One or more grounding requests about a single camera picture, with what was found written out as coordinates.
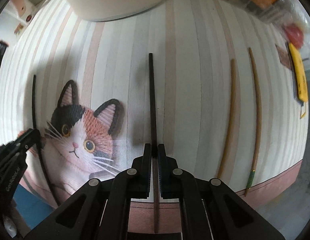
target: triangular cutout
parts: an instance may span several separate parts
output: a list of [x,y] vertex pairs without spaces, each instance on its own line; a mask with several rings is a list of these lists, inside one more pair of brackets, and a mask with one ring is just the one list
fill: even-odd
[[253,218],[245,212],[229,195],[224,195],[224,200],[228,211],[231,214],[234,225],[241,228],[245,225],[253,223]]
[[56,223],[68,228],[73,228],[77,217],[82,210],[85,199],[86,195],[81,195],[77,200],[71,203],[71,205],[69,205],[63,213],[57,216]]

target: yellow cat eye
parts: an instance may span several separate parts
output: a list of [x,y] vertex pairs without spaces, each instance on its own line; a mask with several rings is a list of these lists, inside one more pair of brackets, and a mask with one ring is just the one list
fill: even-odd
[[95,150],[95,144],[93,141],[91,140],[86,140],[84,141],[84,148],[86,151],[88,151],[89,153],[93,153]]
[[68,127],[67,124],[63,124],[63,126],[61,127],[61,134],[62,134],[64,137],[70,136],[70,128]]

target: cat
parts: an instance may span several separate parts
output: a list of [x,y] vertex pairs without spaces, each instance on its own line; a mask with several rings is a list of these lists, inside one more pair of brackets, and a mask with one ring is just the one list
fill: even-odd
[[117,99],[95,111],[78,102],[76,83],[69,80],[45,129],[42,158],[54,187],[72,195],[92,177],[115,177],[114,142],[119,112]]

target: cat face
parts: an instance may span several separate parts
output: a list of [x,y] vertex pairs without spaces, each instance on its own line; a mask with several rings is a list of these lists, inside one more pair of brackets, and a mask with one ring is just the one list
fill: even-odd
[[119,115],[119,101],[111,99],[92,111],[78,104],[77,94],[75,82],[68,81],[48,122],[46,136],[68,165],[88,173],[106,171],[116,175],[111,134]]

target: silver rivet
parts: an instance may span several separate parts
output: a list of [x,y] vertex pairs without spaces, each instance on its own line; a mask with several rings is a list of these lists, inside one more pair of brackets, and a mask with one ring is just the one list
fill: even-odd
[[183,171],[181,169],[173,169],[173,174],[175,175],[181,175]]
[[127,174],[128,175],[135,175],[137,173],[137,170],[135,170],[135,169],[129,169],[129,170],[127,170]]
[[212,185],[214,185],[214,186],[219,186],[219,185],[221,185],[221,181],[220,181],[219,179],[217,179],[217,178],[212,179],[212,180],[211,180],[211,183],[212,183]]
[[89,184],[90,186],[92,186],[92,187],[98,185],[98,183],[99,183],[98,179],[91,179],[91,180],[88,182],[88,184]]

